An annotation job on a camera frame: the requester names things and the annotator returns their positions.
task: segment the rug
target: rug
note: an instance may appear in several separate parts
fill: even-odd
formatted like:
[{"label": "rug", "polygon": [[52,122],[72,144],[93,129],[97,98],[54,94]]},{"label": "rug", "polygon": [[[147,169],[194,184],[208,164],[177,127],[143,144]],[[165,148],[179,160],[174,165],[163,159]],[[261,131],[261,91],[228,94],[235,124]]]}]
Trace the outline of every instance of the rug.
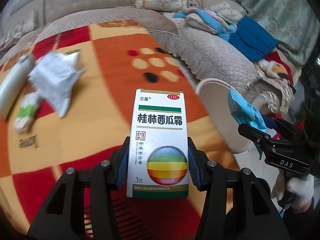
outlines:
[{"label": "rug", "polygon": [[[183,91],[188,136],[209,159],[238,170],[176,60],[140,23],[124,20],[93,24],[42,40],[0,67],[0,83],[21,55],[32,53],[39,59],[50,50],[79,51],[77,68],[85,69],[73,87],[66,117],[59,119],[44,100],[31,129],[16,133],[13,123],[21,100],[33,91],[26,83],[8,120],[0,121],[0,205],[21,233],[26,234],[47,194],[68,167],[91,168],[121,147],[130,135],[138,88]],[[132,218],[139,222],[134,233],[122,232],[122,238],[184,240],[194,236],[205,192],[198,192],[189,181],[188,198],[129,199],[125,197],[126,185],[112,192],[114,206],[120,207],[116,211],[118,225],[120,220]],[[231,196],[228,191],[227,211],[232,206]],[[90,227],[86,235],[92,237]]]}]

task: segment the green stripe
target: green stripe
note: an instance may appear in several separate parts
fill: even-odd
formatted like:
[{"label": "green stripe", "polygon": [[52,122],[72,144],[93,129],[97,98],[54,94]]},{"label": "green stripe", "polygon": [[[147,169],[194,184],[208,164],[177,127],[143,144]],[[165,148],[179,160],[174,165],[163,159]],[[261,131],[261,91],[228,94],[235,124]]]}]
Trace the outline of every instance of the green stripe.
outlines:
[{"label": "green stripe", "polygon": [[148,162],[183,162],[186,163],[187,159],[185,156],[177,154],[161,154],[154,155],[148,159]]},{"label": "green stripe", "polygon": [[178,107],[166,107],[166,106],[139,106],[139,110],[154,110],[154,111],[172,111],[172,112],[180,112],[181,108]]},{"label": "green stripe", "polygon": [[132,197],[135,198],[179,198],[187,197],[188,191],[173,191],[173,192],[146,192],[132,191]]},{"label": "green stripe", "polygon": [[27,107],[20,106],[17,117],[34,117],[36,113],[36,106],[35,105],[27,105]]}]

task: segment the white bottle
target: white bottle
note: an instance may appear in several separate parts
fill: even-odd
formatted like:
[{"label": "white bottle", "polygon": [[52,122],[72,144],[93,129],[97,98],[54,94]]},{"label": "white bottle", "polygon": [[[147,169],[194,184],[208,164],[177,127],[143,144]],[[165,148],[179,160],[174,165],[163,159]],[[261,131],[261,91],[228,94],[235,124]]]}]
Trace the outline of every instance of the white bottle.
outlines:
[{"label": "white bottle", "polygon": [[0,118],[7,119],[8,113],[35,66],[32,54],[21,56],[0,85]]}]

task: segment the curtain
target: curtain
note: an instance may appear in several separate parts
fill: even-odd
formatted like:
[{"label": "curtain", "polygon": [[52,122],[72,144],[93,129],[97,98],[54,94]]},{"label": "curtain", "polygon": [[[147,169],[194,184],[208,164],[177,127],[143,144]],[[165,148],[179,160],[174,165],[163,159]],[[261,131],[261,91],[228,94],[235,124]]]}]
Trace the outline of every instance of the curtain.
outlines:
[{"label": "curtain", "polygon": [[279,42],[296,67],[308,60],[320,23],[306,0],[233,0]]}]

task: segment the hand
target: hand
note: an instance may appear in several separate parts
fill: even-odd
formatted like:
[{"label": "hand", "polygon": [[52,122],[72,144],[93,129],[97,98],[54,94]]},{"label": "hand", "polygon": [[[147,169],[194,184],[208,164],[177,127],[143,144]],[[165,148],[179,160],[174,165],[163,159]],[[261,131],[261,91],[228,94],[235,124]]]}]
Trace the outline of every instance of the hand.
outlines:
[{"label": "hand", "polygon": [[285,184],[284,171],[279,170],[279,174],[271,193],[271,198],[277,198],[279,201],[283,198],[285,189],[296,195],[295,200],[291,203],[291,207],[295,213],[305,212],[311,205],[313,196],[314,177],[309,174],[307,180],[291,178]]}]

